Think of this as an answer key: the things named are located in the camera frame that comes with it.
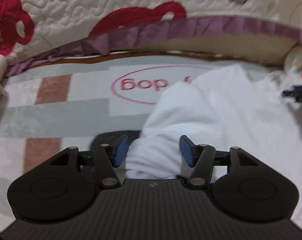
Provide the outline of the white hoodie sweatshirt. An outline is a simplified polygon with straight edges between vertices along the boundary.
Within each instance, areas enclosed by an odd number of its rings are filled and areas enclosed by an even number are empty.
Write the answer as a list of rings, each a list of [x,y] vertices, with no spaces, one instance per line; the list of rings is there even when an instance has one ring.
[[[282,97],[282,72],[252,81],[239,64],[177,82],[164,91],[126,158],[128,179],[172,179],[182,174],[179,139],[220,151],[238,146],[298,188],[293,219],[302,219],[302,104]]]

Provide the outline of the floral patterned quilt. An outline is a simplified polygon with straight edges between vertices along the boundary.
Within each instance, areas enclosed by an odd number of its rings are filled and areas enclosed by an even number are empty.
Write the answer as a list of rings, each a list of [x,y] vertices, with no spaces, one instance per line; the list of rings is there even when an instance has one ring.
[[[302,85],[302,44],[292,48],[284,61],[284,72],[289,83]]]

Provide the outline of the patterned play mat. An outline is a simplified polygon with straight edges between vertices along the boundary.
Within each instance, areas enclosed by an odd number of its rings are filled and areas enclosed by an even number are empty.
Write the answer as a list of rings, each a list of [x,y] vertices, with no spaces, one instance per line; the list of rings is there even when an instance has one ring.
[[[230,61],[138,56],[37,67],[4,81],[0,98],[0,232],[14,216],[7,189],[60,150],[100,133],[142,128],[159,95]]]

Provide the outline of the white quilt with red bears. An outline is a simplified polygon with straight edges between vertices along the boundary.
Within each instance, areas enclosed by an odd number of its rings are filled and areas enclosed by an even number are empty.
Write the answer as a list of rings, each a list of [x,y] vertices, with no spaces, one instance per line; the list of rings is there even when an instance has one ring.
[[[8,76],[65,56],[245,34],[302,43],[302,0],[0,0]]]

